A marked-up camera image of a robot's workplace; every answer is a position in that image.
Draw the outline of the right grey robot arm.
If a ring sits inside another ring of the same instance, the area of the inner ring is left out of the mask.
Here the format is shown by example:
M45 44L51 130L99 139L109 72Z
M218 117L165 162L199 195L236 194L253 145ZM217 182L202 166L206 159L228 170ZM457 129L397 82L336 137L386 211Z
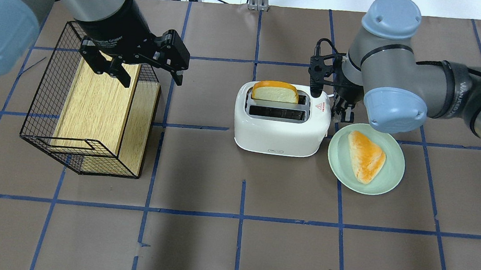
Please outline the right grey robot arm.
M412 0L375 0L347 53L310 58L310 92L334 88L333 113L351 122L349 109L364 103L370 126L406 133L427 118L460 118L481 139L481 67L443 60L417 61L411 38L422 22Z

